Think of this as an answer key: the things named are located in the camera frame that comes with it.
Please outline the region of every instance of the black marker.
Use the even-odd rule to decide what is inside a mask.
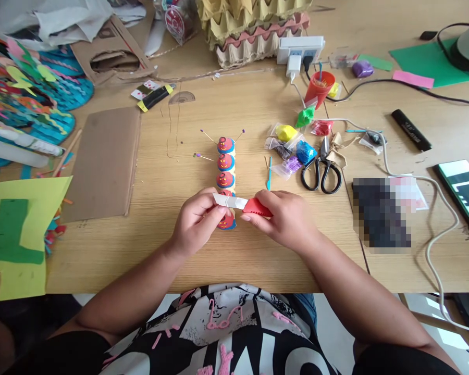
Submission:
[[[161,102],[164,98],[172,93],[176,86],[172,83],[170,85],[165,85],[156,89],[143,100],[137,103],[138,107],[142,109],[143,112],[147,112],[151,109],[156,103]]]
[[[424,152],[430,150],[433,146],[431,143],[422,135],[419,129],[408,119],[408,117],[400,110],[397,109],[391,116],[395,119],[399,126],[405,131],[410,137],[417,148]]]

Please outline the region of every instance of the orange cup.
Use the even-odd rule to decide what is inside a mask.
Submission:
[[[335,83],[335,77],[332,73],[322,71],[322,80],[319,80],[319,72],[314,73],[311,76],[311,81],[307,87],[306,98],[304,99],[305,103],[310,102],[313,99],[318,99],[316,103],[316,109],[325,101],[328,93],[332,89],[332,86]]]

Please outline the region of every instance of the power strip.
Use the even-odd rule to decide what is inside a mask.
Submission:
[[[296,36],[280,38],[278,45],[278,55],[276,63],[284,65],[289,56],[312,56],[312,64],[316,64],[323,48],[325,48],[325,38],[323,36]]]

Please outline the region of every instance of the phone screen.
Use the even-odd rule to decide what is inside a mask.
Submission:
[[[469,223],[469,162],[467,160],[452,161],[438,164],[436,167],[447,185],[447,190],[460,205]]]

